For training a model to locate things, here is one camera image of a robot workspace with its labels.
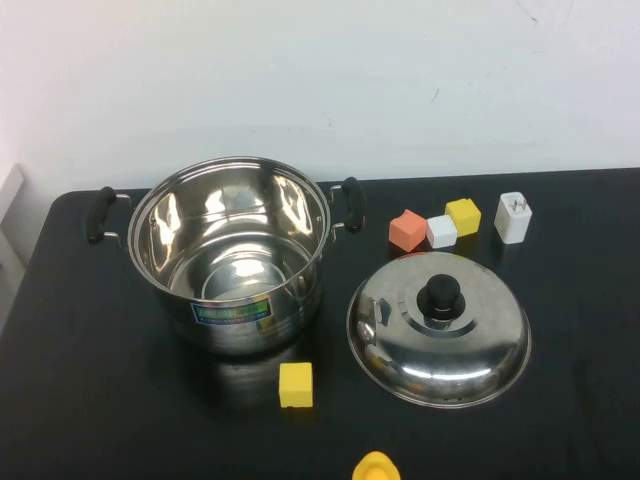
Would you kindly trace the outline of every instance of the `yellow toy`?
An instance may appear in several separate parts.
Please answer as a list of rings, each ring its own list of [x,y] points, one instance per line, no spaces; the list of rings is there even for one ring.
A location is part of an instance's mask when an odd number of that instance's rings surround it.
[[[445,215],[449,215],[458,230],[458,237],[476,233],[480,226],[480,210],[470,198],[461,198],[455,202],[447,203],[444,209]]]
[[[382,452],[365,455],[356,465],[352,480],[400,480],[400,472]]]
[[[311,363],[280,364],[280,406],[313,407]]]

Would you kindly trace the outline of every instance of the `pot lid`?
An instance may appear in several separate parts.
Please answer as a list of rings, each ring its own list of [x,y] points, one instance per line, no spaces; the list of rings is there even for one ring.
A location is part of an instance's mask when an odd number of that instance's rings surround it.
[[[347,335],[378,384],[440,408],[500,395],[531,350],[527,317],[502,280],[440,252],[398,258],[365,280],[349,306]]]

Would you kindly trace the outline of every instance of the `orange cube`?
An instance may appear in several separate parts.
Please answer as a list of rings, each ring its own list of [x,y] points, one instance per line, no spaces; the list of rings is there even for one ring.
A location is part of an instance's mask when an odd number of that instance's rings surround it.
[[[411,210],[405,210],[389,224],[389,241],[405,252],[410,252],[427,236],[427,220]]]

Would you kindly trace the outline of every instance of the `black handle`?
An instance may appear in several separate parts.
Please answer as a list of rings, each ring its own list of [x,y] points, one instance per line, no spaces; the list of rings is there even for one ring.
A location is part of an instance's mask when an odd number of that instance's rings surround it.
[[[347,195],[347,218],[344,228],[351,233],[358,233],[364,225],[364,213],[367,208],[367,198],[360,182],[354,177],[347,178],[342,185],[342,191]]]
[[[107,218],[109,206],[116,201],[116,192],[111,187],[104,187],[93,199],[84,230],[89,243],[98,243],[104,238],[104,221]]]

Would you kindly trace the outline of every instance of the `sticker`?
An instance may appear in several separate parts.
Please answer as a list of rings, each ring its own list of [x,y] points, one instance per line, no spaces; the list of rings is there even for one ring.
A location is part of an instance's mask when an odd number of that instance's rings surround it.
[[[256,302],[237,307],[211,307],[192,303],[191,310],[193,310],[193,315],[196,317],[196,322],[204,325],[233,325],[254,322],[272,315],[268,296]]]

